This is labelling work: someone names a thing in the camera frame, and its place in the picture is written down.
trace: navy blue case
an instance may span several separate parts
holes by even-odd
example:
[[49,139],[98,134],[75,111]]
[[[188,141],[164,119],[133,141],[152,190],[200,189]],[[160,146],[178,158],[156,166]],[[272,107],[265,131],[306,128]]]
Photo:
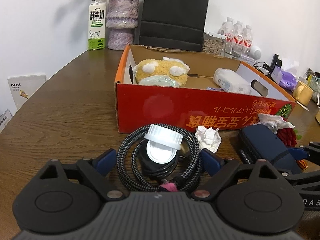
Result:
[[301,173],[287,147],[266,126],[257,124],[244,127],[238,137],[244,146],[239,155],[245,163],[266,159],[277,169],[287,169],[293,174]]

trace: blue gripper pad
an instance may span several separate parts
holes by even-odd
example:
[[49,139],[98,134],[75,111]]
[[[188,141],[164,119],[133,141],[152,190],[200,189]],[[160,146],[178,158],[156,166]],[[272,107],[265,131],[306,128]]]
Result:
[[203,160],[204,170],[212,177],[216,174],[222,166],[225,164],[224,160],[218,155],[209,151],[208,149],[202,149],[200,155]]
[[116,150],[109,149],[92,161],[92,166],[102,176],[106,176],[116,165]]
[[288,147],[288,151],[296,161],[301,161],[309,157],[309,154],[300,147]]

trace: red cardboard box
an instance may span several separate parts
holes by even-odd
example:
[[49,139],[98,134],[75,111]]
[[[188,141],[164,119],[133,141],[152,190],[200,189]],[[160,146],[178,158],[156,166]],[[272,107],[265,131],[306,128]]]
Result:
[[[138,85],[132,68],[144,59],[178,58],[190,67],[185,87]],[[236,71],[252,85],[252,95],[210,91],[217,68]],[[140,45],[127,46],[115,78],[118,131],[130,133],[151,124],[166,123],[192,132],[206,128],[239,129],[258,121],[258,113],[288,118],[295,100],[272,80],[238,60],[201,52]]]

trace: white cord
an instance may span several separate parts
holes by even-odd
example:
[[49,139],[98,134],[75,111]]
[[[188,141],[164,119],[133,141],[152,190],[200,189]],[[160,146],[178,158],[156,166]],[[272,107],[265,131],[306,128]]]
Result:
[[316,76],[316,73],[314,73],[313,70],[310,69],[309,71],[312,72],[310,75],[313,76],[313,77],[315,78],[315,80],[316,80],[317,89],[318,89],[318,95],[317,95],[316,103],[317,103],[317,106],[318,106],[318,108],[319,108],[319,110],[320,110],[318,78],[317,78],[317,76]]

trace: milk carton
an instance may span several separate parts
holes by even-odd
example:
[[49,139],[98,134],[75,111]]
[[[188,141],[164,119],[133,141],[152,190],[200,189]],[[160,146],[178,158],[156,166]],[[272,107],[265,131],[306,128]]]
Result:
[[89,50],[104,49],[107,0],[91,0],[89,6]]

